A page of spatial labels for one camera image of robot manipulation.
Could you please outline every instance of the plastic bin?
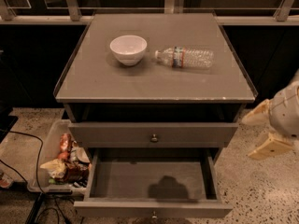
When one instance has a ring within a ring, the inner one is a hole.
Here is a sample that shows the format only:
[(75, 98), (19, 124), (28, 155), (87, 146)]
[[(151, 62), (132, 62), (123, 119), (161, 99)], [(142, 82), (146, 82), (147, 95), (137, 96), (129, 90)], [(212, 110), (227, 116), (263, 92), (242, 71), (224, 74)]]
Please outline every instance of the plastic bin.
[(72, 184), (50, 184), (50, 176), (47, 170), (39, 168), (41, 164), (57, 158), (57, 155), (60, 153), (60, 137), (63, 133), (71, 133), (68, 129), (70, 123), (69, 119), (60, 119), (52, 124), (39, 156), (37, 176), (40, 187), (37, 184), (36, 172), (34, 172), (32, 179), (28, 181), (27, 188), (29, 191), (41, 192), (40, 188), (42, 188), (46, 193), (70, 192), (84, 194), (85, 188), (75, 188)]

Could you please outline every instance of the closed drawer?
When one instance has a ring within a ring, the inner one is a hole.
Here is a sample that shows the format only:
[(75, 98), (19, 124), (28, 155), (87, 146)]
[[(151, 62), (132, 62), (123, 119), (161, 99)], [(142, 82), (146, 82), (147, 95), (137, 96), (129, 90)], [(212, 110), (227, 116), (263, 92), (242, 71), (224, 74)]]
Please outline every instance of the closed drawer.
[(98, 148), (85, 217), (225, 217), (207, 148)]
[(69, 130), (83, 147), (226, 147), (236, 123), (81, 122)]

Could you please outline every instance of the concrete floor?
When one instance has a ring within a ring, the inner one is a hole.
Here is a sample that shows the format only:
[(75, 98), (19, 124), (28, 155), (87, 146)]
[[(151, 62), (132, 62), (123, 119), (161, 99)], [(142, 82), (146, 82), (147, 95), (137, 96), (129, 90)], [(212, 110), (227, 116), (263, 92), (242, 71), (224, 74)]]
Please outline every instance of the concrete floor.
[[(63, 114), (62, 109), (15, 108), (11, 115), (19, 117), (13, 131), (25, 132), (46, 139), (51, 124)], [(299, 155), (296, 151), (255, 161), (247, 157), (262, 142), (267, 133), (265, 126), (246, 127), (239, 124), (231, 144), (223, 150), (215, 166), (218, 188), (224, 203), (234, 209), (222, 219), (158, 219), (163, 224), (216, 224), (216, 223), (299, 223)], [(33, 178), (39, 142), (31, 137), (10, 133), (0, 145), (0, 159), (18, 170), (27, 180)], [(21, 178), (2, 163), (0, 168), (15, 181)], [(36, 194), (0, 189), (0, 222), (25, 223)], [(59, 206), (71, 223), (82, 218), (68, 200), (58, 200)], [(55, 207), (53, 199), (47, 199), (41, 210)], [(49, 210), (38, 223), (64, 223), (60, 215)], [(89, 218), (82, 223), (146, 224), (144, 218)]]

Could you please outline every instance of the bowl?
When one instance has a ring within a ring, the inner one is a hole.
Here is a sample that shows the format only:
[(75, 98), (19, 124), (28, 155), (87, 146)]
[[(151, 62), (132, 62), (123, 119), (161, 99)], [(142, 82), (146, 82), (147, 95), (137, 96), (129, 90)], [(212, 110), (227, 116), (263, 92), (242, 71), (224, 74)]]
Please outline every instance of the bowl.
[(114, 57), (125, 65), (137, 64), (144, 56), (147, 41), (137, 35), (122, 35), (110, 43)]

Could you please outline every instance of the bottle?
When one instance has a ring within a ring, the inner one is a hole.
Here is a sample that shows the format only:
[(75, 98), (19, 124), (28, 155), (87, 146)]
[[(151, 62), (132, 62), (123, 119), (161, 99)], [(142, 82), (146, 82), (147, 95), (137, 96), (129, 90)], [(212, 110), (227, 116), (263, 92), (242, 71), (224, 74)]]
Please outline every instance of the bottle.
[(173, 47), (156, 50), (155, 57), (158, 62), (162, 62), (172, 67), (208, 69), (213, 64), (214, 52), (210, 49)]

